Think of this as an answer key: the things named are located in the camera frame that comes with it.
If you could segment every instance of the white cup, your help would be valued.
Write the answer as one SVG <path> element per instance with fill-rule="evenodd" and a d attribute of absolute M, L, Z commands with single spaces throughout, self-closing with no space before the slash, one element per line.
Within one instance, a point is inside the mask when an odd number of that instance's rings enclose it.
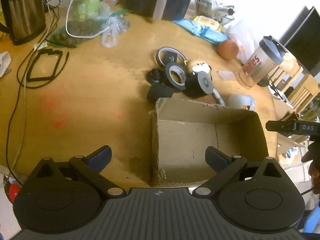
<path fill-rule="evenodd" d="M 252 96 L 233 94 L 229 97 L 228 106 L 231 108 L 254 111 L 256 104 Z"/>

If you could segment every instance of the jar lid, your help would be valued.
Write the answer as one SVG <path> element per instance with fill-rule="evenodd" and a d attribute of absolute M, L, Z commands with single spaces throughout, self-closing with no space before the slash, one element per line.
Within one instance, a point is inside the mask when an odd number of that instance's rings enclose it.
<path fill-rule="evenodd" d="M 279 65 L 283 62 L 286 49 L 272 36 L 263 37 L 259 45 L 274 63 Z"/>

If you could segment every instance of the finger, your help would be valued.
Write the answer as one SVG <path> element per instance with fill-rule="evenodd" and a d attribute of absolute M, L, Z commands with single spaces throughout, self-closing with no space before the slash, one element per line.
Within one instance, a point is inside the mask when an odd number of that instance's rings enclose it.
<path fill-rule="evenodd" d="M 302 163 L 306 163 L 308 161 L 312 160 L 312 156 L 310 152 L 307 152 L 305 155 L 303 155 L 303 157 L 301 158 L 301 162 Z"/>
<path fill-rule="evenodd" d="M 319 172 L 319 170 L 316 168 L 316 165 L 315 165 L 314 162 L 312 162 L 312 163 L 310 164 L 308 173 L 309 173 L 309 175 L 310 175 L 311 177 L 313 177 L 314 179 L 318 179 L 318 178 L 319 178 L 320 172 Z"/>
<path fill-rule="evenodd" d="M 313 187 L 316 186 L 312 190 L 313 194 L 320 194 L 320 184 L 319 184 L 320 183 L 320 179 L 311 178 L 311 183 L 312 183 Z"/>

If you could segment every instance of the wooden table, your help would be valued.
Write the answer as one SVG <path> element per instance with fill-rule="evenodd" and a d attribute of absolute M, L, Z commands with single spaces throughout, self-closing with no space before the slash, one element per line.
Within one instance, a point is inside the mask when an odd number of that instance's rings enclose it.
<path fill-rule="evenodd" d="M 246 90 L 237 81 L 220 80 L 217 71 L 237 71 L 240 65 L 222 59 L 216 47 L 169 21 L 151 24 L 135 15 L 127 19 L 131 27 L 115 47 L 105 48 L 100 38 L 95 38 L 70 49 L 67 65 L 56 80 L 43 88 L 27 90 L 26 126 L 16 171 L 30 174 L 45 156 L 63 162 L 110 145 L 112 162 L 101 174 L 124 188 L 147 186 L 151 174 L 150 112 L 154 104 L 146 100 L 150 84 L 145 73 L 156 67 L 155 53 L 163 46 L 180 50 L 187 59 L 201 58 L 209 63 L 213 84 L 225 100 L 234 93 L 252 95 L 263 127 L 268 120 L 276 119 L 268 88 Z M 16 71 L 35 42 L 13 46 L 9 37 L 0 42 L 0 52 L 7 50 L 12 57 L 12 72 L 0 79 L 0 164 L 4 166 L 8 121 L 18 91 Z M 68 49 L 63 51 L 61 61 Z M 52 64 L 44 59 L 38 68 L 46 71 Z M 23 90 L 11 127 L 10 163 L 21 142 L 22 121 Z M 265 131 L 265 135 L 269 155 L 276 156 L 277 133 Z"/>

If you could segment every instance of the black tape roll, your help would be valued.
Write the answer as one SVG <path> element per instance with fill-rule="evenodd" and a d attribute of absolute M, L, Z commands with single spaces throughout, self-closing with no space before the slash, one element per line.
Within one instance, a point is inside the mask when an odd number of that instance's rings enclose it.
<path fill-rule="evenodd" d="M 200 71 L 196 74 L 189 74 L 186 79 L 186 90 L 184 94 L 190 98 L 201 98 L 213 92 L 213 85 L 210 76 Z"/>
<path fill-rule="evenodd" d="M 178 50 L 174 49 L 174 48 L 171 48 L 171 47 L 162 47 L 158 50 L 158 52 L 156 53 L 156 61 L 158 63 L 158 65 L 160 67 L 165 67 L 165 64 L 163 63 L 163 61 L 161 60 L 160 58 L 160 53 L 163 52 L 163 51 L 171 51 L 171 52 L 174 52 L 174 53 L 177 53 L 178 54 L 178 57 L 182 60 L 182 61 L 186 61 L 186 57 Z"/>
<path fill-rule="evenodd" d="M 180 83 L 174 80 L 172 76 L 172 72 L 176 73 L 180 77 L 180 81 L 181 81 Z M 170 62 L 165 66 L 164 83 L 167 86 L 172 87 L 174 89 L 178 89 L 178 90 L 185 90 L 186 79 L 187 79 L 187 72 L 185 68 L 179 63 Z"/>

